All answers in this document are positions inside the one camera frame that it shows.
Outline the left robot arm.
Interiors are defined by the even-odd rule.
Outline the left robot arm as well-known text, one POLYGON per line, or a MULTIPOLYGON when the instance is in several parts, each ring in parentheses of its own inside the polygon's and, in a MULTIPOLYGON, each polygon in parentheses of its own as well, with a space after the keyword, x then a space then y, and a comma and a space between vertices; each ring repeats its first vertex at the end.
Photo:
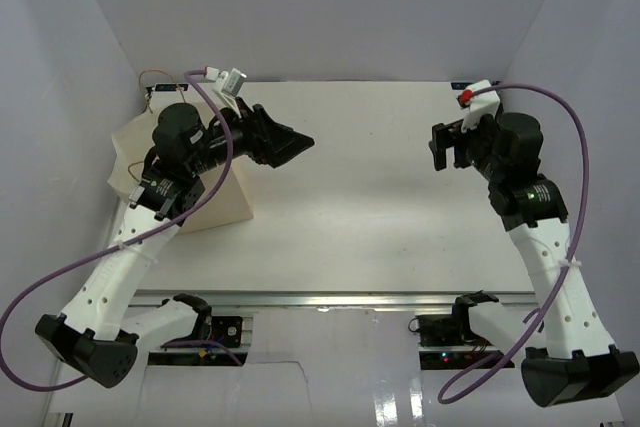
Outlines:
POLYGON ((185 213, 203 198, 204 173, 243 155, 277 168, 314 143, 274 121, 259 104, 225 108, 209 124, 192 104, 164 108, 110 253, 60 314, 41 317, 36 335, 66 365, 105 388, 121 383, 138 356, 151 350, 207 342, 211 308, 193 295, 178 294, 126 318, 141 280, 184 224, 185 213))

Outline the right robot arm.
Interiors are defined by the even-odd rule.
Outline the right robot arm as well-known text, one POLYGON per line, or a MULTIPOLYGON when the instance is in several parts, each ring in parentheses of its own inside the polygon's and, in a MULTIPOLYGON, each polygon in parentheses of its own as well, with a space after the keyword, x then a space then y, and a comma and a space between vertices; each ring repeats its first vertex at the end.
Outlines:
POLYGON ((602 324, 570 251, 568 211, 557 185, 538 169, 543 134, 526 114, 482 116, 432 128, 437 170, 454 153, 457 168, 473 167, 488 182, 489 201, 522 258, 539 310, 529 322, 498 298, 477 292, 457 298, 451 331, 461 344, 486 339, 513 363, 540 407, 609 397, 639 373, 635 353, 620 350, 602 324))

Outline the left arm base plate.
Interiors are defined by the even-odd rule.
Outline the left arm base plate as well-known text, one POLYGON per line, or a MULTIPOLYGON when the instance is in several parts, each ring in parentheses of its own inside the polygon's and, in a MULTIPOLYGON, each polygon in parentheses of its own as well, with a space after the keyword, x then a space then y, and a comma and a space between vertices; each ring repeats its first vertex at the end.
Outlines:
POLYGON ((205 343, 162 348, 148 356, 149 366, 241 367, 252 341, 252 320, 214 316, 205 343))

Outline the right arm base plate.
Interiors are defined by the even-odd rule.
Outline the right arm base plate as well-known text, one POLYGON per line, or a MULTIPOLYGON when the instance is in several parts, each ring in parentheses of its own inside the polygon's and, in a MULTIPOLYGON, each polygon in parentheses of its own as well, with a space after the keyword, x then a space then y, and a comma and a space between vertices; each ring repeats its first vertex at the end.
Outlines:
POLYGON ((480 360, 487 360, 481 369, 489 369, 502 358, 488 340, 464 337, 451 315, 418 315, 407 328, 418 340, 422 371, 464 370, 480 360))

